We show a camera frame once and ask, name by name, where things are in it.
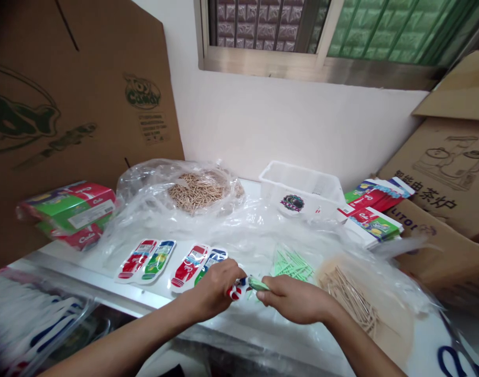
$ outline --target white plastic basket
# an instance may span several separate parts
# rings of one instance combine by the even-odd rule
[[[333,218],[336,209],[346,204],[334,175],[271,161],[259,180],[260,196],[290,215],[321,213]]]

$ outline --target red bottle graphic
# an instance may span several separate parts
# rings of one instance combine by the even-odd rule
[[[175,277],[171,279],[171,285],[182,288],[188,281],[199,271],[199,267],[203,259],[208,254],[208,247],[203,245],[194,245],[187,257],[184,259],[180,267],[175,272]]]
[[[133,277],[135,272],[144,265],[144,262],[148,258],[149,254],[152,252],[156,246],[156,240],[145,240],[140,242],[138,247],[131,253],[131,255],[126,259],[121,268],[121,272],[117,276],[119,279],[129,279]]]

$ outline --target kettle illustration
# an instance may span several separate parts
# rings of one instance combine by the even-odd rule
[[[465,152],[455,157],[450,164],[443,166],[440,171],[452,178],[461,178],[467,173],[478,172],[479,151]]]
[[[477,140],[477,136],[450,136],[445,147],[427,149],[412,167],[455,190],[467,191],[479,172],[479,151],[467,151]]]

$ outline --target hand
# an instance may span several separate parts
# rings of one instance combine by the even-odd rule
[[[337,301],[323,289],[287,275],[265,276],[262,282],[271,291],[257,292],[265,306],[272,306],[291,322],[308,325],[325,322]]]
[[[203,322],[226,310],[232,300],[227,290],[236,279],[245,278],[246,273],[234,259],[226,259],[210,267],[206,275],[191,290],[182,293],[185,310],[195,322]]]

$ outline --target human arm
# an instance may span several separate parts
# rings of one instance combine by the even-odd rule
[[[334,336],[357,377],[406,377],[346,310],[327,292],[287,275],[262,279],[271,291],[257,292],[266,306],[297,324],[323,323]]]
[[[193,289],[63,360],[41,377],[134,376],[145,360],[192,325],[226,310],[227,289],[246,277],[233,259],[210,267]]]

